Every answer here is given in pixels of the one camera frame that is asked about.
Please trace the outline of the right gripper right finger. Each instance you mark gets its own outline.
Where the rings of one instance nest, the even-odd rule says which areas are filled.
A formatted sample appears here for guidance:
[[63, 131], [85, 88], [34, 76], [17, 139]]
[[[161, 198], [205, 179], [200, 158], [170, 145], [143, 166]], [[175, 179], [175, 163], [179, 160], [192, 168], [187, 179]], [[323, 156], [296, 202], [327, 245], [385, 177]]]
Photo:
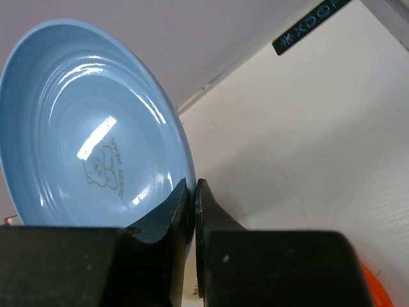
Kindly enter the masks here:
[[196, 270], [205, 306], [371, 306], [357, 255], [339, 232], [248, 230], [197, 182]]

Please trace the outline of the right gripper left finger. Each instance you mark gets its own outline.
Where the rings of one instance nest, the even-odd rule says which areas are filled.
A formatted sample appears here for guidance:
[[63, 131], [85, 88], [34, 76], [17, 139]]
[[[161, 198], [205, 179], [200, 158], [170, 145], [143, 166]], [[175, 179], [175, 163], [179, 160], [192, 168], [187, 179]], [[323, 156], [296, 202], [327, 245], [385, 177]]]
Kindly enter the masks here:
[[180, 306], [189, 191], [126, 228], [1, 227], [2, 306]]

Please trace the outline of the blue round plate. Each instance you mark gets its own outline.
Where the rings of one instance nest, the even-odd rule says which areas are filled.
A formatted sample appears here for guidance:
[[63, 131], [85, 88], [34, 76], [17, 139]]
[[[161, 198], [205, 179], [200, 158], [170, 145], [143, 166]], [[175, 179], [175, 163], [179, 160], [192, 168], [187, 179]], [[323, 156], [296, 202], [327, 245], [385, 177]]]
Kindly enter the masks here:
[[124, 228], [180, 180], [196, 189], [163, 87], [127, 46], [73, 19], [30, 29], [4, 64], [1, 167], [25, 226]]

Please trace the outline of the orange round plate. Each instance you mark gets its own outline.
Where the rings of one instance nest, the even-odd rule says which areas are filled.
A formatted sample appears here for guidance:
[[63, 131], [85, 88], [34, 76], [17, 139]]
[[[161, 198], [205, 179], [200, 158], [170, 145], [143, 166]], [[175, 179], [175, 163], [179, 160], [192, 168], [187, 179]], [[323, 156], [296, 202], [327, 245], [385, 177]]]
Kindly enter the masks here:
[[366, 281], [369, 293], [373, 300], [373, 306], [375, 307], [394, 307], [388, 293], [385, 291], [382, 284], [378, 281], [376, 276], [362, 263], [360, 262], [364, 279]]

